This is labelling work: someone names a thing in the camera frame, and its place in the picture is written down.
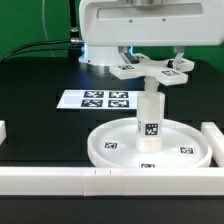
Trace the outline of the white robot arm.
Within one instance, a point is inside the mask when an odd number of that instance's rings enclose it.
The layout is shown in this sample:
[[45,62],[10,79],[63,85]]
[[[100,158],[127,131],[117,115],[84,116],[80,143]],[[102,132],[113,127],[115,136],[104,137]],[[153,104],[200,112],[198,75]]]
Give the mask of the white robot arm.
[[224,0],[81,0],[82,63],[131,63],[132,46],[170,46],[177,67],[188,46],[224,42]]

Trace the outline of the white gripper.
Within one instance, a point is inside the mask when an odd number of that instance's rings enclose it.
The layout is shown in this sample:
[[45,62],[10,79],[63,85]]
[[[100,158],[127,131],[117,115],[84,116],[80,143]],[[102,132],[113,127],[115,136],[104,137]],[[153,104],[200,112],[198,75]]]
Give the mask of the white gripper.
[[127,46],[175,46],[172,66],[179,68],[184,46],[224,42],[224,0],[81,0],[80,27],[91,46],[119,46],[126,64],[134,59]]

